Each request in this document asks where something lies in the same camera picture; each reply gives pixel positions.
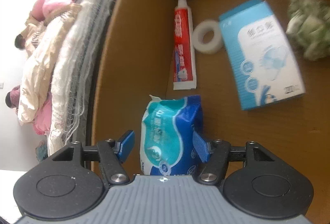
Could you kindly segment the blue tissue pack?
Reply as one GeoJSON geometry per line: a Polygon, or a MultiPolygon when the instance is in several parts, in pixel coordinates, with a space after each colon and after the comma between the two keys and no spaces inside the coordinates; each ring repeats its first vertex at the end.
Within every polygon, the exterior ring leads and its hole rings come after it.
{"type": "Polygon", "coordinates": [[[199,95],[164,100],[151,96],[141,120],[140,166],[144,175],[193,175],[200,163],[193,132],[203,129],[199,95]]]}

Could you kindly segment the green white soft bundle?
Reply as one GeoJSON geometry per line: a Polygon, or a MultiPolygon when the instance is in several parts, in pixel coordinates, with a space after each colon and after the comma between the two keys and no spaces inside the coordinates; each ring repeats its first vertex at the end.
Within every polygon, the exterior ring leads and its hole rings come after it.
{"type": "Polygon", "coordinates": [[[304,51],[304,58],[316,61],[329,56],[329,2],[289,0],[286,35],[304,51]]]}

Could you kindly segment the grey blanket pile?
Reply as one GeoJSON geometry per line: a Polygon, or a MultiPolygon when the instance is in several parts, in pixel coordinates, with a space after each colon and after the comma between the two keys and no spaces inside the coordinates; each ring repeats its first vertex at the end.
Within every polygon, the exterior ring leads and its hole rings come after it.
{"type": "Polygon", "coordinates": [[[94,71],[99,65],[104,29],[115,0],[75,0],[81,6],[53,72],[48,155],[72,141],[86,143],[88,107],[93,103],[94,71]]]}

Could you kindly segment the red white toothpaste tube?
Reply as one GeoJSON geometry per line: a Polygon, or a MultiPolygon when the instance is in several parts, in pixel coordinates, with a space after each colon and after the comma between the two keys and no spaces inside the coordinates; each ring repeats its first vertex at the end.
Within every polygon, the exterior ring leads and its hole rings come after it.
{"type": "Polygon", "coordinates": [[[195,49],[192,45],[192,13],[187,0],[178,0],[174,10],[173,89],[197,86],[195,49]]]}

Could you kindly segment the blue white product box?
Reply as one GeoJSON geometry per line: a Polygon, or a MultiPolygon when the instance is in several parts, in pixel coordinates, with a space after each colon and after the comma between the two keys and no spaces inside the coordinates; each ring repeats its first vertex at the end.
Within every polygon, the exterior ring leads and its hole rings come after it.
{"type": "Polygon", "coordinates": [[[289,40],[269,4],[249,0],[219,17],[242,110],[305,93],[289,40]]]}

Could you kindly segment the brown cardboard box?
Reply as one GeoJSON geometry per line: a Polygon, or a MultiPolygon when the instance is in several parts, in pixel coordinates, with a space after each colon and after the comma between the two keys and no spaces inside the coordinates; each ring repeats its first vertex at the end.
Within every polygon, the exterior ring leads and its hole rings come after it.
{"type": "MultiPolygon", "coordinates": [[[[187,0],[194,24],[217,19],[248,0],[187,0]]],[[[288,0],[265,0],[283,27],[288,0]]],[[[116,139],[128,129],[140,136],[151,96],[177,99],[173,89],[174,8],[177,0],[117,0],[98,71],[91,141],[116,139]]],[[[313,223],[329,223],[329,58],[308,61],[294,49],[305,94],[243,111],[225,50],[196,54],[197,88],[204,131],[233,145],[249,140],[283,159],[314,187],[307,212],[313,223]]]]}

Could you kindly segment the white tape roll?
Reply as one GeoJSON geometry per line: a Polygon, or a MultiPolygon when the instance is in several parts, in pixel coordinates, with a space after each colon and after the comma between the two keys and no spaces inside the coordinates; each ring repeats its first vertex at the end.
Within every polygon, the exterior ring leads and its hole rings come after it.
{"type": "Polygon", "coordinates": [[[215,54],[223,44],[219,22],[216,20],[204,20],[193,30],[192,45],[200,53],[215,54]]]}

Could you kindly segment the pile of pink clothes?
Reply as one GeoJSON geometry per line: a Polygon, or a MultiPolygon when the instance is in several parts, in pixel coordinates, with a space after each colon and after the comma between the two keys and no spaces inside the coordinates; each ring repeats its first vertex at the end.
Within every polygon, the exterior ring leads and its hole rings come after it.
{"type": "Polygon", "coordinates": [[[27,53],[27,63],[20,85],[5,97],[6,106],[15,110],[20,124],[31,124],[37,135],[46,136],[46,157],[64,146],[55,137],[51,88],[63,43],[81,10],[75,0],[37,0],[26,28],[15,38],[15,47],[27,53]]]}

